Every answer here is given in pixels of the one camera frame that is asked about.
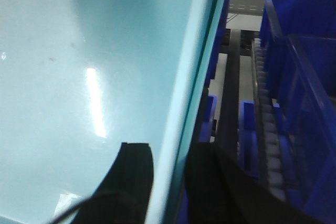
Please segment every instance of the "blue plastic bin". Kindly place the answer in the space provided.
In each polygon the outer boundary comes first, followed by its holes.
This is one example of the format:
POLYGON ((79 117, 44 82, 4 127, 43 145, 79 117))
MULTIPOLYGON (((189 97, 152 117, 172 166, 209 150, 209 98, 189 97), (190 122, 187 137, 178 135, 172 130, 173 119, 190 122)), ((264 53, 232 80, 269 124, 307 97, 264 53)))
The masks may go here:
POLYGON ((289 34, 335 37, 336 0, 265 0, 260 39, 267 48, 265 70, 272 98, 278 94, 289 34))
POLYGON ((212 47, 212 52, 209 61, 209 67, 205 77, 205 86, 209 87, 211 79, 215 78, 216 68, 218 63, 218 54, 220 51, 220 45, 222 44, 225 31, 226 31, 226 19, 229 11, 230 0, 224 0, 224 5, 221 13, 221 18, 219 19, 217 33, 214 40, 214 45, 212 47))
POLYGON ((278 102, 292 137, 302 210, 336 220, 336 39, 290 35, 278 102))
POLYGON ((214 124, 214 116, 217 105, 217 96, 209 95, 206 105, 206 110, 203 117, 201 134, 199 136, 200 142, 208 143, 211 139, 211 133, 214 124))

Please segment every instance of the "white surface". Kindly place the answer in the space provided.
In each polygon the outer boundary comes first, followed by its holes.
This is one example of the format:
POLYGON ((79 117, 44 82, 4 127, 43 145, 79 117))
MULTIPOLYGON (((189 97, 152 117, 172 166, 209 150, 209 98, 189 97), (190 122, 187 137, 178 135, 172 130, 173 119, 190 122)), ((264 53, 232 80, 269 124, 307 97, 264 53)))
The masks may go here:
POLYGON ((229 23, 227 23, 226 28, 247 31, 260 31, 261 20, 261 16, 239 14, 238 16, 230 20, 229 23))

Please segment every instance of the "light blue plastic tray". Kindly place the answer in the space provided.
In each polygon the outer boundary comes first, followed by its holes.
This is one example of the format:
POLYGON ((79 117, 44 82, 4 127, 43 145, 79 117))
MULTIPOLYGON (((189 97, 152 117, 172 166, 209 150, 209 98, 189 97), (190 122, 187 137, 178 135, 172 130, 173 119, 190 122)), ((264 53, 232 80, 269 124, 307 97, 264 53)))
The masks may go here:
POLYGON ((147 223, 161 223, 222 4, 0 0, 0 223, 43 223, 91 195, 121 142, 150 143, 147 223))

